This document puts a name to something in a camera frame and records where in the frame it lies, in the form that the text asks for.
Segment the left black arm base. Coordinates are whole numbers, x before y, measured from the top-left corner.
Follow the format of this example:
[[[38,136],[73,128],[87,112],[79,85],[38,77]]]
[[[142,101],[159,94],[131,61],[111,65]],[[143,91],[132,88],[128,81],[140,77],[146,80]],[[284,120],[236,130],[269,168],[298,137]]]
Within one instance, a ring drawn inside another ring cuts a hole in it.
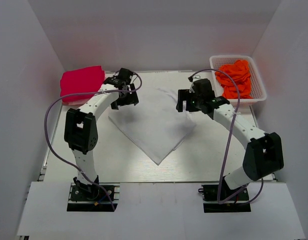
[[[66,211],[90,213],[114,212],[119,203],[120,185],[105,184],[103,187],[111,198],[114,208],[112,207],[106,193],[102,189],[98,188],[95,193],[88,193],[72,183],[69,191]]]

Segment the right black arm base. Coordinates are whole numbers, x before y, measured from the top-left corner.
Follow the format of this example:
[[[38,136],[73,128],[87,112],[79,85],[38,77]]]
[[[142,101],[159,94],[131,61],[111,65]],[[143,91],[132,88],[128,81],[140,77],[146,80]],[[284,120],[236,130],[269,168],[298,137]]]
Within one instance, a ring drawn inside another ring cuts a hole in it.
[[[251,206],[249,193],[245,188],[239,194],[233,196],[224,204],[217,202],[218,185],[217,184],[204,184],[198,190],[203,200],[204,213],[249,213]]]

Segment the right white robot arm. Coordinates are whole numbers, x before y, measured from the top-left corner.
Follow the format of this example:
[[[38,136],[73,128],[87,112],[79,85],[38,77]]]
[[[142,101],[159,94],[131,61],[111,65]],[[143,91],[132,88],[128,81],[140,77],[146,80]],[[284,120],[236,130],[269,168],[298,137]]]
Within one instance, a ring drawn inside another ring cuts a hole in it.
[[[275,132],[267,133],[257,128],[241,116],[229,100],[216,97],[207,78],[192,82],[189,89],[178,90],[176,110],[208,115],[244,147],[242,166],[222,176],[219,192],[223,198],[232,199],[241,187],[284,167],[281,137]]]

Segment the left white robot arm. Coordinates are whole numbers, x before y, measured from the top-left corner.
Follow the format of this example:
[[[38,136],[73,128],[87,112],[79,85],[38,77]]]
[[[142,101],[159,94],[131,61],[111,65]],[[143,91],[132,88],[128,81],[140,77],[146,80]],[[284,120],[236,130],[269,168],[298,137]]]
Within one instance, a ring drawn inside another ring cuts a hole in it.
[[[75,158],[79,168],[73,179],[84,196],[93,200],[99,196],[99,176],[95,170],[93,149],[98,142],[97,121],[102,113],[111,107],[118,110],[121,106],[137,105],[138,95],[133,76],[137,73],[121,68],[115,75],[107,77],[99,94],[94,94],[84,105],[69,109],[66,113],[64,140]]]

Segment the white t shirt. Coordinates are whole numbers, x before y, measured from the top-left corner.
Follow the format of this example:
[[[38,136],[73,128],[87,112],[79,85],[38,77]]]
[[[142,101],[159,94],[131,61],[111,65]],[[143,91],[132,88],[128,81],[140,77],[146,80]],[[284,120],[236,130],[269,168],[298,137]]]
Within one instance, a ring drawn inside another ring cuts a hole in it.
[[[139,103],[112,110],[110,121],[156,165],[176,150],[196,123],[176,110],[178,95],[168,88],[146,87],[137,92]]]

